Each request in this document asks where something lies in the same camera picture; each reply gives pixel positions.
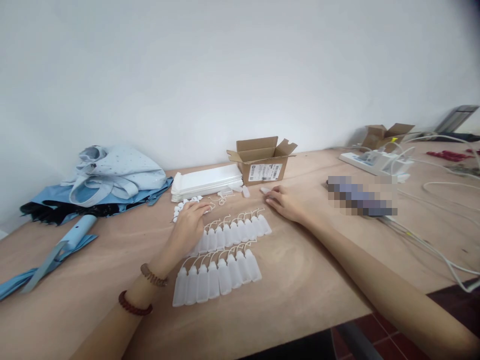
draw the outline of forearm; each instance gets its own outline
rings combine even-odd
[[[175,265],[171,264],[175,262],[173,259],[175,257],[172,252],[166,248],[149,262],[149,269],[164,279]],[[140,274],[128,288],[125,299],[138,309],[147,309],[160,290]],[[81,344],[72,359],[121,359],[142,318],[129,313],[117,302]]]
[[[465,326],[327,223],[305,218],[375,308],[433,359],[477,359],[480,341]]]

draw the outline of brown bead bracelet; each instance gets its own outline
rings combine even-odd
[[[153,272],[150,271],[148,264],[144,263],[142,266],[140,266],[140,271],[143,274],[143,276],[146,277],[150,283],[152,283],[155,286],[158,286],[160,288],[167,286],[167,280],[168,278],[161,279],[158,276],[156,276]]]
[[[146,309],[139,309],[138,307],[133,306],[131,303],[127,301],[127,299],[125,299],[126,292],[127,290],[124,290],[120,293],[120,295],[118,295],[118,302],[120,303],[122,308],[127,310],[129,313],[133,315],[138,315],[138,316],[145,316],[150,314],[154,310],[154,307],[152,306],[152,304],[150,304],[150,306]]]

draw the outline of small cardboard box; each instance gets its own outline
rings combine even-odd
[[[229,159],[238,164],[243,175],[243,183],[247,186],[265,182],[278,181],[284,178],[285,168],[291,153],[297,144],[287,139],[278,144],[278,136],[258,139],[239,140],[236,151],[227,150]]]
[[[412,130],[415,125],[395,123],[391,128],[387,128],[383,125],[368,125],[368,132],[366,134],[365,140],[361,144],[364,147],[370,148],[372,150],[378,149],[379,147],[388,144],[392,141],[392,138],[397,138],[395,142],[397,144],[401,143],[405,135]],[[396,148],[395,145],[387,145],[385,151],[391,153]]]

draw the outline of red floor tile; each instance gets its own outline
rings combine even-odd
[[[406,360],[406,357],[402,355],[400,350],[395,346],[394,342],[390,339],[381,341],[375,345],[375,349],[381,355],[383,360]]]
[[[350,350],[342,336],[335,327],[332,327],[331,333],[333,335],[333,346],[335,347],[336,357],[338,359],[344,358],[350,355]]]
[[[382,329],[372,314],[359,317],[354,322],[372,344],[388,338],[388,334]]]
[[[399,333],[392,336],[391,339],[408,360],[429,360],[429,357],[405,335]]]
[[[375,317],[375,319],[378,320],[378,322],[385,329],[385,331],[387,332],[388,335],[392,335],[392,334],[395,334],[396,332],[398,332],[397,328],[395,326],[393,326],[390,323],[390,321],[388,321],[386,318],[384,318],[380,313],[374,312],[373,316]]]

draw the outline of red tool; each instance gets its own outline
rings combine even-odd
[[[431,156],[435,156],[437,158],[442,158],[448,161],[453,161],[456,163],[461,162],[462,160],[465,160],[468,158],[473,158],[473,156],[470,156],[470,155],[465,155],[458,152],[447,151],[447,150],[444,150],[442,152],[428,151],[427,154]]]

